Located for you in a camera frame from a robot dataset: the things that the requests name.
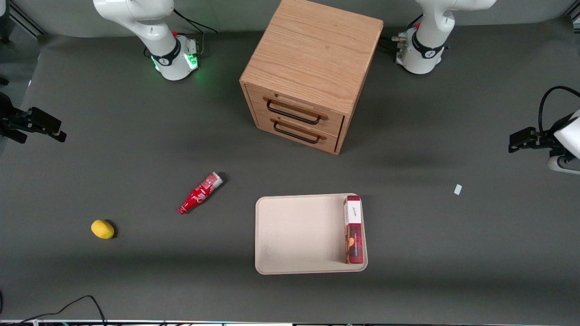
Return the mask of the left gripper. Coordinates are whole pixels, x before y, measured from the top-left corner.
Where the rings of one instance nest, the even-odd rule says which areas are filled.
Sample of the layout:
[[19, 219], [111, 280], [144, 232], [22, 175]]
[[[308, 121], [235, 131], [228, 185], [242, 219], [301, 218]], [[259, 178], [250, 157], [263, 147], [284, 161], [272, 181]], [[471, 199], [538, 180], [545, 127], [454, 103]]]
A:
[[580, 111], [557, 120], [547, 131], [527, 127], [509, 136], [509, 153], [518, 150], [551, 149], [556, 155], [580, 157]]

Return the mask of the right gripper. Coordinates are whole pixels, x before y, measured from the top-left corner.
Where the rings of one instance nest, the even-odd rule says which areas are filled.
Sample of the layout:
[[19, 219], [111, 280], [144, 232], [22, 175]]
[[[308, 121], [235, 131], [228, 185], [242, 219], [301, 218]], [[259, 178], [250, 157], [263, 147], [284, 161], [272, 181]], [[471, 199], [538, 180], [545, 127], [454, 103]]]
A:
[[0, 93], [0, 135], [11, 139], [17, 143], [24, 144], [27, 134], [23, 133], [29, 123], [33, 124], [29, 128], [29, 133], [38, 133], [64, 143], [67, 134], [61, 130], [61, 120], [46, 113], [37, 107], [31, 107], [29, 111], [17, 109], [11, 99], [4, 93]]

